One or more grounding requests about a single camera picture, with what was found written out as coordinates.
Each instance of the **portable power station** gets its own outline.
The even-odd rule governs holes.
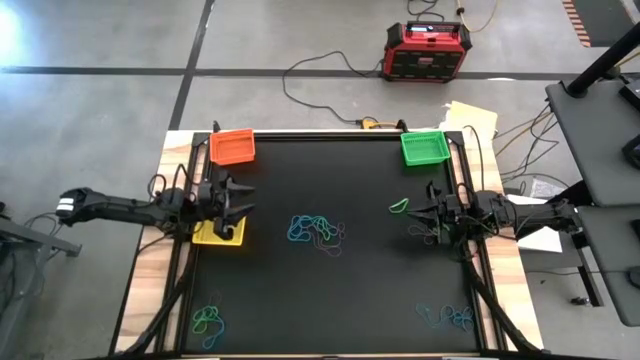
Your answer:
[[[382,76],[387,80],[448,82],[471,49],[459,22],[409,21],[387,29]]]

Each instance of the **green bin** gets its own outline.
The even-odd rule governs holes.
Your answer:
[[[439,164],[451,157],[442,131],[404,133],[400,139],[407,166]]]

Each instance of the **gray concrete floor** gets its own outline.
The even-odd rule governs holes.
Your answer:
[[[453,3],[441,0],[434,10],[453,20]],[[476,24],[488,14],[491,1],[465,4],[469,21]],[[203,6],[204,0],[0,2],[2,25],[13,25],[0,31],[0,66],[184,68]],[[629,9],[639,19],[637,10]],[[302,58],[341,49],[356,68],[368,69],[382,57],[386,28],[408,19],[402,1],[217,0],[198,67],[285,69]],[[578,73],[604,51],[579,44],[561,0],[501,1],[493,24],[472,39],[463,71]],[[308,67],[345,68],[338,58]],[[627,69],[639,70],[640,61]],[[0,74],[0,199],[14,219],[22,222],[51,211],[59,194],[76,186],[144,197],[181,80]],[[331,104],[346,117],[403,118],[414,127],[431,126],[456,100],[497,112],[499,130],[534,117],[545,104],[544,87],[552,82],[287,80],[291,93]],[[213,120],[226,128],[349,127],[327,111],[290,102],[277,77],[196,77],[180,128],[208,129]],[[555,159],[543,158],[531,171],[568,183],[579,180],[560,129],[549,136],[561,141],[553,150]],[[496,141],[496,149],[509,138]],[[517,167],[530,142],[523,138],[505,151],[498,158],[501,170]],[[18,346],[22,357],[106,353],[139,232],[138,226],[93,221],[60,233],[83,244],[83,253],[77,259],[56,258],[47,267],[44,293],[30,311]],[[548,349],[635,357],[640,333],[620,324],[610,301],[603,309],[572,307],[566,300],[584,295],[578,279],[531,274],[529,280]]]

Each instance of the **wooden board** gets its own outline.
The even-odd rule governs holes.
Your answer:
[[[158,173],[164,175],[169,184],[173,181],[176,166],[180,163],[186,166],[189,160],[193,133],[193,131],[167,132]],[[502,192],[500,173],[491,143],[482,143],[481,146],[484,160],[485,188],[486,190]],[[465,148],[474,188],[480,190],[482,178],[480,152],[478,151],[475,138],[472,137],[470,130],[465,131]],[[462,179],[457,151],[453,146],[451,150],[456,179]],[[202,169],[202,166],[200,166],[202,160],[201,156],[196,169]],[[197,171],[194,180],[198,181],[200,175],[200,171]],[[184,175],[179,175],[177,184],[182,186],[184,180]],[[156,183],[156,189],[159,189],[161,187],[160,185],[161,184]],[[511,229],[505,229],[503,231],[505,235],[513,235]],[[158,230],[145,227],[142,232],[140,246],[144,246],[144,244],[160,236],[161,234]],[[130,288],[127,293],[125,310],[115,347],[116,351],[125,350],[133,344],[160,308],[169,268],[169,259],[171,257],[171,244],[171,240],[162,240],[138,256],[133,270]],[[188,244],[183,245],[183,256],[187,254],[188,246]],[[538,329],[533,303],[531,302],[531,296],[516,242],[494,237],[487,240],[487,249],[498,302],[524,336],[532,344],[542,348],[542,338]],[[169,319],[169,328],[165,341],[166,350],[173,349],[178,308],[179,303],[175,306]],[[496,348],[491,314],[483,302],[481,302],[481,310],[488,346],[490,348]],[[513,344],[509,342],[509,345],[510,349],[515,350]]]

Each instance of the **green rubber band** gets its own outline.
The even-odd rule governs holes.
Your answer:
[[[407,208],[407,205],[409,205],[409,198],[404,198],[398,201],[397,203],[389,206],[389,212],[392,214],[403,213],[404,210]]]
[[[207,331],[208,323],[218,319],[218,308],[207,305],[193,314],[193,328],[191,332],[194,334],[204,334]]]

